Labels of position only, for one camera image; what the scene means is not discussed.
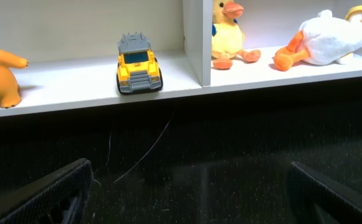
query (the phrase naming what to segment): yellow hat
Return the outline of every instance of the yellow hat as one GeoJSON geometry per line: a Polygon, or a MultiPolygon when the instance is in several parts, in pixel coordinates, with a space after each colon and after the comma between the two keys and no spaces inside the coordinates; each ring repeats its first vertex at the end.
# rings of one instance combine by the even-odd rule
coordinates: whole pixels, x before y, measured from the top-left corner
{"type": "Polygon", "coordinates": [[[345,17],[345,20],[348,20],[353,14],[355,13],[361,13],[362,12],[362,6],[355,6],[350,9],[347,16],[345,17]]]}

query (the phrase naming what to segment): toy truck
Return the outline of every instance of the toy truck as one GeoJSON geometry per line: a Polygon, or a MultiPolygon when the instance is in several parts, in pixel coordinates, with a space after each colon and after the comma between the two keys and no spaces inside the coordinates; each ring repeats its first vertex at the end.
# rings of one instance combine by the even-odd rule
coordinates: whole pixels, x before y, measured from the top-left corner
{"type": "Polygon", "coordinates": [[[121,94],[162,89],[163,77],[148,38],[137,32],[123,35],[118,52],[117,87],[121,94]]]}

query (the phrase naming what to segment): truck windshield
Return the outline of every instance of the truck windshield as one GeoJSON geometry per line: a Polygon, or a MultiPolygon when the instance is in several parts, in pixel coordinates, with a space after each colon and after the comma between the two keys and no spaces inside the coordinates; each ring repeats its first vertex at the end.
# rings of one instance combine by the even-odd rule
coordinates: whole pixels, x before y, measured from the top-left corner
{"type": "Polygon", "coordinates": [[[145,62],[148,60],[149,56],[147,52],[124,54],[125,63],[138,63],[138,62],[145,62]]]}

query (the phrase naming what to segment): yellow duck plush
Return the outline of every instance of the yellow duck plush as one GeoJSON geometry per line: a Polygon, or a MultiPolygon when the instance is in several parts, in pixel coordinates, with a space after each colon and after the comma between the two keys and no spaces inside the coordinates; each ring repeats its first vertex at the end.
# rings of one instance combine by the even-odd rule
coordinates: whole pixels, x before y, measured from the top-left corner
{"type": "Polygon", "coordinates": [[[256,62],[261,58],[261,51],[243,50],[245,36],[236,18],[240,17],[244,8],[234,0],[213,0],[212,14],[212,44],[211,55],[215,58],[212,62],[216,69],[230,69],[233,65],[232,58],[241,56],[247,62],[256,62]]]}

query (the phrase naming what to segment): gray truck roof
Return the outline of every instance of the gray truck roof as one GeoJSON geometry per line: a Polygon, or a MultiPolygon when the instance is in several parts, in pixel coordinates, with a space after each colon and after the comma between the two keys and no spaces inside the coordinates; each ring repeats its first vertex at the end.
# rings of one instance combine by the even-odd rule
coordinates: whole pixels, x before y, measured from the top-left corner
{"type": "Polygon", "coordinates": [[[150,40],[142,33],[128,33],[128,35],[123,34],[123,38],[117,45],[120,54],[142,52],[150,49],[150,40]]]}

